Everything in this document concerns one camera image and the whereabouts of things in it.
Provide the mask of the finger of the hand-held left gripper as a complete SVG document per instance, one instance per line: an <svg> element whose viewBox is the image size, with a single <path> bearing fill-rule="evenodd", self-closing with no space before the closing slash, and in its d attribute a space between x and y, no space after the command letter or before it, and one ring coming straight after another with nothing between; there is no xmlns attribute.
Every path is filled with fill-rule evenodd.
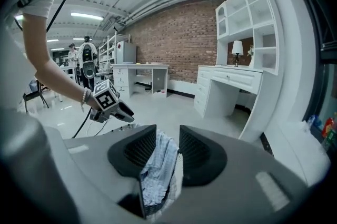
<svg viewBox="0 0 337 224"><path fill-rule="evenodd" d="M124 122L133 122L134 121L133 115L134 112L123 101L119 101L118 105L114 107L113 116L118 120Z"/></svg>

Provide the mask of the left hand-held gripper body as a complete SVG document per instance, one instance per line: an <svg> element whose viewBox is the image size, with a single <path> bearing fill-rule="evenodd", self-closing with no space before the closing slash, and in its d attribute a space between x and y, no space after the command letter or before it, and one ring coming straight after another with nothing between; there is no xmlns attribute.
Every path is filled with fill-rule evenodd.
<svg viewBox="0 0 337 224"><path fill-rule="evenodd" d="M92 110L90 119L103 123L110 118L111 113L117 108L118 93L110 80L95 85L93 98L98 104L98 110Z"/></svg>

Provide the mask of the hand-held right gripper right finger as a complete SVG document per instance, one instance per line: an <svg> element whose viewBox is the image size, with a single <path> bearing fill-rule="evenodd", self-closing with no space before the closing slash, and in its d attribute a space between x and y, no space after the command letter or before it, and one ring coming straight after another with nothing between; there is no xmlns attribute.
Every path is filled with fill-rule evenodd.
<svg viewBox="0 0 337 224"><path fill-rule="evenodd" d="M305 183L262 149L180 126L182 192L164 223L282 223L304 200Z"/></svg>

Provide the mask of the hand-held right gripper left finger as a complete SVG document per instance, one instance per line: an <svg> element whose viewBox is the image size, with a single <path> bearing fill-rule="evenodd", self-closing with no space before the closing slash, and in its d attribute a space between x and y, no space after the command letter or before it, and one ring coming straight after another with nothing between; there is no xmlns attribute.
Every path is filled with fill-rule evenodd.
<svg viewBox="0 0 337 224"><path fill-rule="evenodd" d="M66 140L80 223L147 223L141 172L156 145L156 125Z"/></svg>

